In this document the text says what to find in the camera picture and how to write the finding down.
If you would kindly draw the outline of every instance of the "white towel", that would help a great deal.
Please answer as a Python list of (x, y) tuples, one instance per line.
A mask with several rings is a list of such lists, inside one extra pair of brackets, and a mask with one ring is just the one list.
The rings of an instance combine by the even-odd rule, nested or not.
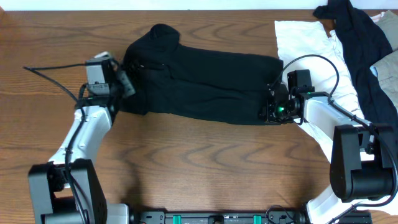
[[(343, 51), (338, 45), (333, 45), (333, 42), (336, 42), (333, 38), (337, 37), (328, 38), (320, 22), (275, 21), (275, 32), (278, 56), (284, 61), (284, 65), (306, 54), (318, 54), (331, 60), (340, 74), (340, 82), (333, 98), (344, 109), (356, 114), (359, 118), (364, 118), (344, 62)], [(317, 57), (303, 58), (293, 63), (284, 72), (282, 82), (287, 85), (287, 74), (298, 69), (310, 70), (315, 91), (329, 93), (336, 83), (333, 67), (327, 61)], [(333, 141), (313, 124), (303, 123), (300, 127), (319, 143), (330, 162)]]

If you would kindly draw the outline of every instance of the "white wall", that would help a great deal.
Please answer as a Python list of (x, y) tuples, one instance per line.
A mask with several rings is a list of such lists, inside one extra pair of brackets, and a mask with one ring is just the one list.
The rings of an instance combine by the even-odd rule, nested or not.
[[(351, 0), (359, 9), (398, 9), (398, 0)], [(5, 11), (315, 9), (327, 0), (0, 0)]]

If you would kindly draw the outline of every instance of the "gray cloth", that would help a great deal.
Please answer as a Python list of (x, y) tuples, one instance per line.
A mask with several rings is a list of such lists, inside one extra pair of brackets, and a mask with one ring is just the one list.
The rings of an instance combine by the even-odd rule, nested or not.
[(398, 16), (388, 10), (381, 19), (376, 22), (390, 42), (392, 50), (398, 50)]
[(395, 51), (371, 66), (381, 89), (398, 110), (398, 51)]

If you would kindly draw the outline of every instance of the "wood grain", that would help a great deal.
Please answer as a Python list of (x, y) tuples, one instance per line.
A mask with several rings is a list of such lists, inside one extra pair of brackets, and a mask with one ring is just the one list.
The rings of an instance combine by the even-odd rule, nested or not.
[[(72, 100), (22, 66), (78, 63), (104, 50), (121, 59), (157, 23), (175, 27), (190, 47), (277, 57), (274, 21), (315, 21), (311, 13), (6, 12), (0, 25), (0, 223), (33, 222), (28, 170), (58, 149), (73, 119)], [(86, 79), (84, 68), (46, 74), (74, 93)], [(109, 201), (137, 209), (298, 207), (329, 184), (325, 156), (296, 125), (237, 126), (172, 114), (119, 113), (96, 171)], [(373, 217), (375, 223), (398, 221), (381, 212)]]

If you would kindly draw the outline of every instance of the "wooden table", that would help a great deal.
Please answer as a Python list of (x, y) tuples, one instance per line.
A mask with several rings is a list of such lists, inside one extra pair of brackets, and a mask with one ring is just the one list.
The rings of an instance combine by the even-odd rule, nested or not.
[[(156, 23), (201, 49), (277, 57), (274, 20), (315, 21), (311, 11), (6, 12), (0, 25), (0, 222), (32, 223), (27, 173), (55, 153), (74, 102), (22, 66), (83, 62), (128, 45)], [(323, 21), (326, 29), (331, 21)], [(84, 68), (47, 71), (72, 92)], [(294, 124), (238, 126), (172, 114), (119, 113), (96, 162), (105, 196), (167, 210), (299, 207), (329, 184), (319, 145)], [(375, 223), (398, 217), (374, 212)]]

